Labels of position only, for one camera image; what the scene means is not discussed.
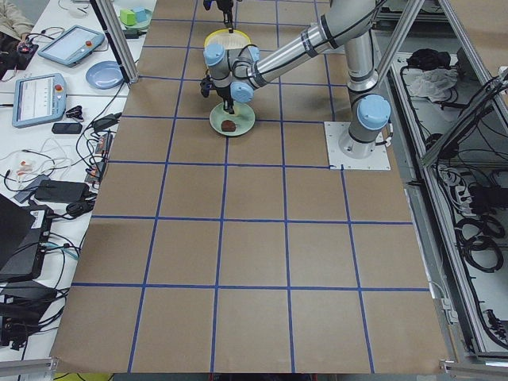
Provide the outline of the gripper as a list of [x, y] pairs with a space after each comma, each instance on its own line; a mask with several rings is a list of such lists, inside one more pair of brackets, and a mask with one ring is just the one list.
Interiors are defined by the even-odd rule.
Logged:
[[233, 0], [217, 0], [217, 7], [218, 9], [223, 12], [223, 22], [224, 25], [227, 26], [227, 29], [229, 33], [233, 33], [234, 31], [234, 24], [233, 24], [233, 16], [232, 16], [232, 10], [234, 6]]
[[230, 84], [219, 84], [215, 82], [214, 88], [217, 95], [223, 100], [223, 110], [229, 114], [234, 114], [234, 101], [231, 96]]

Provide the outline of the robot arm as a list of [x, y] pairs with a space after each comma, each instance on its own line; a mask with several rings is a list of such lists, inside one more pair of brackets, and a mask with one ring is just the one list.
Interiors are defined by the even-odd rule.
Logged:
[[210, 111], [210, 125], [226, 137], [238, 137], [255, 124], [249, 103], [256, 90], [328, 50], [344, 48], [348, 65], [348, 91], [359, 97], [373, 93], [383, 77], [375, 64], [371, 29], [382, 1], [331, 1], [319, 20], [291, 42], [266, 57], [244, 33], [228, 24], [211, 33], [203, 57], [206, 76], [201, 93], [216, 92], [221, 103]]

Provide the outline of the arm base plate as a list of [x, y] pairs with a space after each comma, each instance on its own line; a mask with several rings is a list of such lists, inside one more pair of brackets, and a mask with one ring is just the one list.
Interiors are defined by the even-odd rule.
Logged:
[[349, 135], [350, 123], [325, 121], [325, 140], [332, 170], [350, 171], [389, 171], [390, 161], [387, 155], [383, 133], [379, 132], [371, 143], [359, 143]]

